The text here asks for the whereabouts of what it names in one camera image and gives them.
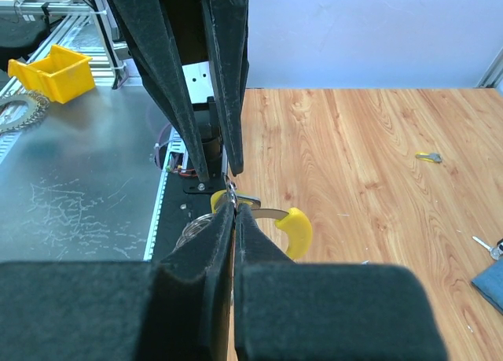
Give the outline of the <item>folded blue cloth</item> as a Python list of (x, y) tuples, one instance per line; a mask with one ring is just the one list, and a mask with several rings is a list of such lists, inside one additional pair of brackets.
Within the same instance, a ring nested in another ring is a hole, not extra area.
[(502, 260), (496, 261), (472, 279), (479, 294), (502, 314)]

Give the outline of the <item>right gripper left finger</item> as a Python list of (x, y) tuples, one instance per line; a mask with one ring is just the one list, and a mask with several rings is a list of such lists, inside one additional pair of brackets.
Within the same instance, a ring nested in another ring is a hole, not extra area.
[(224, 360), (235, 209), (152, 262), (1, 265), (4, 360)]

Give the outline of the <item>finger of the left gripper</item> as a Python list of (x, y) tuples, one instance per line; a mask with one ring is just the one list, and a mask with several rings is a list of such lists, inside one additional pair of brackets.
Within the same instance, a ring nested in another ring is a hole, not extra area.
[(182, 136), (201, 181), (209, 171), (170, 21), (160, 0), (108, 0), (145, 88)]
[(233, 175), (244, 170), (241, 110), (248, 77), (248, 0), (204, 0), (211, 82)]

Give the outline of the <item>yellow plastic bin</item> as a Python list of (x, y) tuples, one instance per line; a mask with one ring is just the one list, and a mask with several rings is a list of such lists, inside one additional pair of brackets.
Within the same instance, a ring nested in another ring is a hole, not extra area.
[(92, 57), (52, 45), (47, 57), (25, 64), (9, 60), (8, 75), (26, 90), (35, 90), (50, 101), (66, 104), (95, 88), (90, 69)]

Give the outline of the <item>black key fob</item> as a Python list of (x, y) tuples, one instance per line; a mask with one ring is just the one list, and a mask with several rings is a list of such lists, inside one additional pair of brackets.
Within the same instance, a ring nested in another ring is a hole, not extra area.
[(500, 239), (496, 245), (490, 246), (486, 242), (484, 242), (482, 239), (472, 236), (472, 239), (477, 242), (479, 245), (484, 247), (490, 254), (490, 257), (496, 261), (499, 261), (502, 259), (503, 255), (503, 239)]

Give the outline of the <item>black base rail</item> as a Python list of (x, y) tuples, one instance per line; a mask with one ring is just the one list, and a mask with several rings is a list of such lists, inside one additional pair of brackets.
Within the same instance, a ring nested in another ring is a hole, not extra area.
[(169, 255), (185, 226), (211, 211), (210, 197), (224, 189), (222, 177), (201, 183), (198, 178), (167, 174), (161, 188), (147, 260), (161, 261)]

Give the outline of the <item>yellow tagged key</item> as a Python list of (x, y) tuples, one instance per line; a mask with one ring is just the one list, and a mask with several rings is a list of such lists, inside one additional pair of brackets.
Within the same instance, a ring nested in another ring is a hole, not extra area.
[(261, 208), (261, 201), (258, 197), (253, 197), (240, 192), (228, 193), (226, 190), (220, 190), (211, 195), (211, 211), (216, 213), (227, 201), (231, 201), (235, 207), (239, 204), (247, 204), (251, 207), (251, 209)]

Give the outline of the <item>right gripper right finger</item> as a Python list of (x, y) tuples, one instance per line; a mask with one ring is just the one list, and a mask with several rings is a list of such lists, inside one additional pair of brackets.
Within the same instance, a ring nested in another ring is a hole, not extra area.
[(407, 268), (296, 263), (236, 217), (234, 346), (241, 360), (445, 360), (428, 296)]

